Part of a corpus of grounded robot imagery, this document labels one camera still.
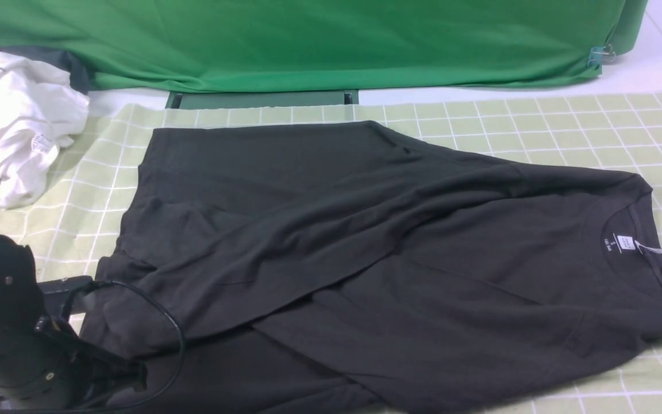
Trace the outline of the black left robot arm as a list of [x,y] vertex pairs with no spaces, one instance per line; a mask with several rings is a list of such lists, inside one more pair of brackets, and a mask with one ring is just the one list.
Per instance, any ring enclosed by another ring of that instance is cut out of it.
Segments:
[[100,411],[144,392],[147,369],[81,340],[73,311],[97,286],[89,275],[39,282],[32,250],[0,235],[0,411]]

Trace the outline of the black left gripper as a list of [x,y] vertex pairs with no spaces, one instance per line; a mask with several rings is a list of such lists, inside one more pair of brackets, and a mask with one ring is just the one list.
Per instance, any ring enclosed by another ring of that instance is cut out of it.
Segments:
[[147,389],[145,365],[79,339],[64,322],[0,328],[0,411],[99,411],[128,389]]

